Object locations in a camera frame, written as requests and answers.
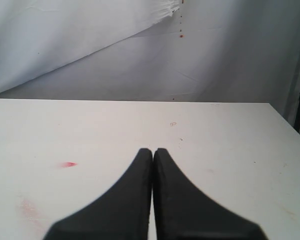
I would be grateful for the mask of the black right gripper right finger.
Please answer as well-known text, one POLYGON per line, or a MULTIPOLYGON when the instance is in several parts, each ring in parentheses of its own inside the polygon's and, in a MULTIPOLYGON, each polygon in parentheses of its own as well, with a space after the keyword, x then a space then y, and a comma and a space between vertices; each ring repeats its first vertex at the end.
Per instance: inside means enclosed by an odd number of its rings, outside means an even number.
POLYGON ((261 227, 200 191, 165 148, 153 158, 153 204, 159 240, 265 240, 261 227))

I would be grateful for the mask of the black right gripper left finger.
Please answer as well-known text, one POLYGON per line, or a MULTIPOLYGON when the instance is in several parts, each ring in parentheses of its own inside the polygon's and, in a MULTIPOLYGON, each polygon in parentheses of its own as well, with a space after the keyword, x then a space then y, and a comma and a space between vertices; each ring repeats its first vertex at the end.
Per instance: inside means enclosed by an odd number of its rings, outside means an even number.
POLYGON ((152 199, 153 155, 141 148, 102 196, 54 223, 47 240, 146 240, 152 199))

